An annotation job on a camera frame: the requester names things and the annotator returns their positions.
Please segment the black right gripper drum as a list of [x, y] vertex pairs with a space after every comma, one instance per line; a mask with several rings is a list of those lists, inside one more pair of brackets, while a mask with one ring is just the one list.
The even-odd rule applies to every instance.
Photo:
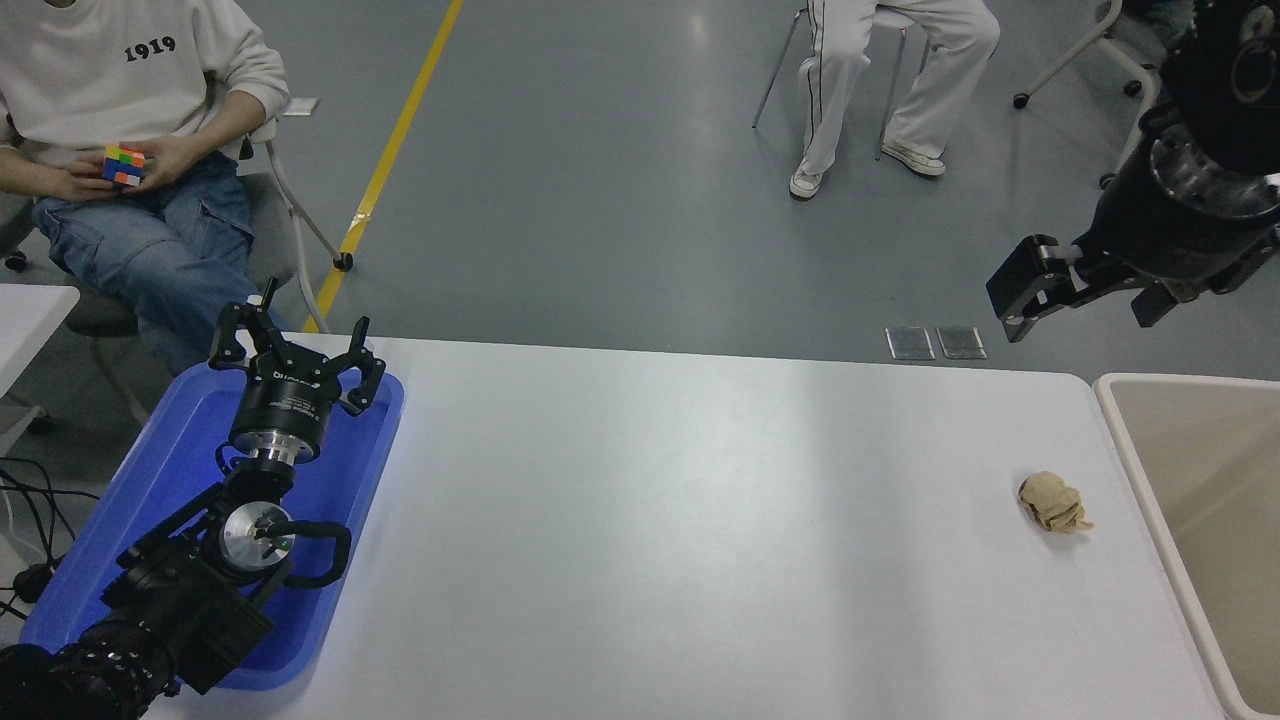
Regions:
[[1277, 224], [1267, 176], [1230, 170], [1201, 150], [1139, 150], [1103, 191], [1078, 243], [1166, 281], [1201, 281]]

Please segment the person's right hand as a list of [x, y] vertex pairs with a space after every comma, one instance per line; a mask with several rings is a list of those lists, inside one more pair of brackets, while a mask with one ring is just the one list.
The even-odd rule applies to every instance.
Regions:
[[113, 199], [119, 191], [102, 177], [100, 163], [76, 160], [63, 168], [44, 168], [33, 193], [68, 202], [88, 202]]

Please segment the person's left hand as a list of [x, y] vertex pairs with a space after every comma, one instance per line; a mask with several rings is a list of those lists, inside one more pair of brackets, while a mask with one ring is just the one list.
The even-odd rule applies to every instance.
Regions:
[[210, 154], [195, 136], [160, 136], [128, 143], [127, 147], [142, 152], [150, 159], [150, 164], [143, 170], [140, 184], [127, 188], [125, 193], [146, 193], [172, 184]]

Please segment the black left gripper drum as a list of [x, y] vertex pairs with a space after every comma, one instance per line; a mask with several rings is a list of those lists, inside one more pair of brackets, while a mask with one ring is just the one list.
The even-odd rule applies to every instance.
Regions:
[[340, 393], [338, 372], [323, 370], [328, 361], [312, 350], [269, 350], [253, 357], [230, 443], [246, 455], [275, 445], [296, 457], [317, 457]]

